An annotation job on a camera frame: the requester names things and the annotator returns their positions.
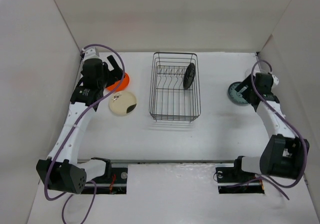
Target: black disc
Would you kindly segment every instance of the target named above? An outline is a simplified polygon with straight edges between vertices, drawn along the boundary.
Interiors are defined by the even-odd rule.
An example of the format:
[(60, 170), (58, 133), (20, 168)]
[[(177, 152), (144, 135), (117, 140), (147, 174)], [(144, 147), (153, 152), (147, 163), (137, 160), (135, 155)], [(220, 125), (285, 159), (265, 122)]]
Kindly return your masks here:
[(196, 76), (196, 66), (194, 63), (190, 63), (188, 68), (186, 68), (186, 71), (184, 73), (184, 79), (183, 79), (183, 88), (188, 89), (192, 85), (192, 82), (194, 81), (194, 78)]
[(248, 105), (248, 102), (242, 97), (242, 94), (237, 91), (235, 91), (235, 88), (241, 84), (241, 82), (234, 82), (232, 83), (228, 88), (228, 97), (231, 100), (232, 103), (235, 103), (237, 105)]

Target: white wall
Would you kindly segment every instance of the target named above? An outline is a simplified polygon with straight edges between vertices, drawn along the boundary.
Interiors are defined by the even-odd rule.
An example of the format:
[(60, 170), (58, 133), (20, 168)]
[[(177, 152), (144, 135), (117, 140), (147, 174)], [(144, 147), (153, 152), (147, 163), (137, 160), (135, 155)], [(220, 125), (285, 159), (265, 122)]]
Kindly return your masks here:
[(55, 0), (78, 46), (260, 51), (290, 0)]
[(53, 0), (0, 0), (0, 217), (26, 223), (79, 66)]
[(292, 0), (260, 57), (280, 77), (287, 117), (310, 141), (306, 177), (320, 217), (320, 0)]

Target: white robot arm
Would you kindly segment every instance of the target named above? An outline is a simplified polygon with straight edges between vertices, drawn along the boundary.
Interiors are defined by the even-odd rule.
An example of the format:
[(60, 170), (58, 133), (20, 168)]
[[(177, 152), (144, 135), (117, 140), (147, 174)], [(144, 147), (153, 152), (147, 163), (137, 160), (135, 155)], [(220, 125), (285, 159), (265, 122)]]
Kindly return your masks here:
[[(109, 71), (108, 65), (100, 59), (95, 48), (90, 48), (84, 53), (82, 78), (71, 96), (67, 118), (61, 134), (47, 159), (39, 160), (36, 166), (43, 183), (45, 183), (53, 157), (58, 153), (75, 121), (85, 109), (103, 97), (103, 91), (106, 87), (121, 79), (123, 71), (113, 56), (110, 55), (107, 59), (113, 66), (112, 71)], [(103, 175), (110, 177), (112, 166), (108, 159), (92, 158), (86, 163), (78, 164), (78, 153), (83, 136), (97, 108), (98, 104), (86, 112), (75, 126), (54, 163), (49, 176), (48, 189), (79, 194), (85, 188), (86, 182)]]
[[(279, 80), (270, 73), (254, 73), (254, 84), (259, 94), (281, 117), (285, 117), (280, 109), (280, 101), (271, 92)], [(260, 157), (239, 156), (232, 168), (217, 168), (223, 172), (226, 182), (242, 183), (252, 179), (255, 174), (297, 179), (304, 163), (304, 150), (301, 139), (257, 96), (253, 89), (251, 76), (248, 76), (235, 89), (252, 105), (261, 117), (269, 142)], [(309, 143), (304, 139), (307, 153)]]

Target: purple cable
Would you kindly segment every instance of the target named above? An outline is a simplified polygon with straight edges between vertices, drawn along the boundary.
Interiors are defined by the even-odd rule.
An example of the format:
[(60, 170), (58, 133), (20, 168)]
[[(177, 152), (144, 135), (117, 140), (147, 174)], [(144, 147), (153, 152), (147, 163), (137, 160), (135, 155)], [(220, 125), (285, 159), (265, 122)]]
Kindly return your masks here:
[[(121, 83), (122, 83), (123, 80), (124, 80), (123, 78), (124, 78), (124, 76), (125, 76), (125, 64), (124, 64), (122, 58), (120, 57), (120, 55), (119, 55), (115, 50), (113, 50), (112, 48), (110, 48), (110, 47), (108, 47), (108, 46), (105, 46), (105, 45), (102, 45), (102, 44), (96, 44), (96, 43), (87, 45), (86, 47), (83, 48), (83, 50), (85, 50), (85, 49), (87, 49), (87, 48), (89, 48), (89, 47), (93, 47), (93, 46), (98, 46), (98, 47), (106, 48), (106, 49), (110, 50), (111, 52), (113, 52), (113, 53), (119, 58), (119, 60), (120, 60), (120, 62), (121, 62), (121, 65), (122, 65), (122, 70), (123, 70), (123, 71), (122, 71), (122, 77), (121, 77), (121, 80), (120, 80), (120, 82), (118, 83), (118, 85), (117, 85), (112, 91), (110, 91), (107, 95), (105, 95), (104, 97), (102, 97), (102, 98), (99, 99), (98, 101), (96, 101), (96, 102), (94, 102), (93, 104), (91, 104), (88, 108), (86, 108), (86, 109), (79, 115), (79, 117), (78, 117), (77, 120), (75, 121), (73, 127), (70, 129), (69, 133), (67, 134), (67, 136), (65, 137), (65, 139), (64, 139), (64, 141), (62, 142), (61, 146), (59, 147), (56, 155), (53, 157), (52, 162), (51, 162), (51, 164), (50, 164), (50, 166), (49, 166), (49, 168), (48, 168), (47, 174), (46, 174), (46, 176), (45, 176), (45, 180), (44, 180), (44, 196), (45, 196), (45, 198), (46, 198), (48, 201), (57, 200), (58, 198), (60, 198), (60, 197), (63, 196), (64, 194), (66, 194), (66, 193), (62, 193), (62, 194), (60, 194), (60, 195), (58, 195), (58, 196), (56, 196), (56, 197), (54, 197), (54, 198), (49, 197), (49, 195), (48, 195), (48, 183), (49, 183), (50, 174), (51, 174), (51, 171), (52, 171), (52, 169), (53, 169), (53, 167), (54, 167), (54, 164), (55, 164), (55, 162), (56, 162), (59, 154), (61, 153), (62, 149), (63, 149), (64, 146), (66, 145), (68, 139), (70, 138), (72, 132), (75, 130), (75, 126), (77, 126), (77, 124), (79, 123), (79, 121), (81, 120), (81, 118), (84, 116), (84, 114), (86, 114), (86, 112), (88, 112), (91, 108), (93, 108), (94, 106), (96, 106), (97, 104), (99, 104), (101, 101), (103, 101), (103, 100), (105, 100), (106, 98), (108, 98), (113, 92), (116, 91), (116, 89), (121, 85)], [(92, 204), (93, 204), (93, 201), (94, 201), (94, 199), (95, 199), (95, 194), (93, 195), (93, 199), (92, 199), (92, 202), (91, 202), (89, 211), (90, 211), (91, 206), (92, 206)]]
[(235, 184), (235, 185), (231, 185), (231, 186), (227, 186), (227, 188), (236, 188), (236, 187), (241, 187), (244, 186), (246, 184), (252, 183), (254, 181), (258, 181), (258, 180), (264, 180), (268, 183), (270, 183), (272, 186), (274, 186), (287, 200), (290, 200), (289, 197), (287, 196), (287, 194), (280, 188), (278, 187), (276, 184), (274, 184), (273, 182), (271, 182), (270, 180), (268, 180), (267, 178), (261, 177), (259, 176), (258, 178), (254, 178), (252, 180), (249, 180), (245, 183), (239, 183), (239, 184)]
[[(91, 180), (91, 181), (89, 181), (89, 183), (93, 183), (93, 184), (94, 184), (93, 197), (92, 197), (90, 206), (89, 206), (89, 208), (88, 208), (88, 211), (87, 211), (87, 213), (86, 213), (83, 221), (82, 221), (80, 224), (85, 223), (85, 221), (86, 221), (86, 219), (87, 219), (87, 217), (88, 217), (88, 215), (89, 215), (89, 212), (90, 212), (90, 210), (91, 210), (91, 208), (92, 208), (92, 205), (93, 205), (93, 203), (94, 203), (94, 201), (95, 201), (96, 194), (97, 194), (97, 184), (96, 184), (96, 182), (93, 181), (93, 180)], [(62, 208), (61, 217), (62, 217), (62, 222), (63, 222), (63, 224), (67, 224), (67, 222), (66, 222), (66, 220), (65, 220), (65, 208), (66, 208), (66, 206), (67, 206), (68, 201), (71, 199), (72, 196), (73, 196), (73, 194), (71, 194), (71, 195), (68, 197), (68, 199), (66, 200), (66, 202), (64, 203), (64, 206), (63, 206), (63, 208)]]
[(306, 166), (307, 166), (307, 146), (306, 146), (306, 143), (305, 143), (305, 140), (304, 138), (302, 137), (302, 135), (300, 134), (300, 132), (291, 124), (289, 123), (283, 116), (281, 116), (270, 104), (267, 103), (267, 101), (259, 94), (257, 88), (256, 88), (256, 85), (255, 85), (255, 82), (254, 82), (254, 70), (255, 70), (255, 67), (260, 63), (260, 62), (264, 62), (266, 63), (269, 68), (270, 68), (270, 72), (272, 72), (272, 66), (271, 64), (269, 64), (267, 61), (265, 60), (258, 60), (252, 67), (252, 70), (251, 70), (251, 84), (253, 86), (253, 89), (254, 89), (254, 92), (256, 93), (256, 95), (259, 97), (259, 99), (272, 111), (274, 112), (280, 119), (281, 121), (283, 121), (288, 127), (290, 127), (295, 133), (296, 135), (299, 137), (301, 143), (302, 143), (302, 148), (303, 148), (303, 164), (302, 164), (302, 168), (300, 170), (300, 173), (297, 177), (297, 179), (291, 184), (291, 185), (288, 185), (288, 186), (285, 186), (285, 185), (282, 185), (278, 182), (276, 182), (273, 178), (269, 177), (270, 180), (272, 180), (275, 184), (277, 184), (279, 187), (282, 187), (282, 188), (293, 188), (294, 186), (296, 186), (299, 181), (301, 180), (301, 178), (304, 176), (304, 172), (305, 172), (305, 169), (306, 169)]

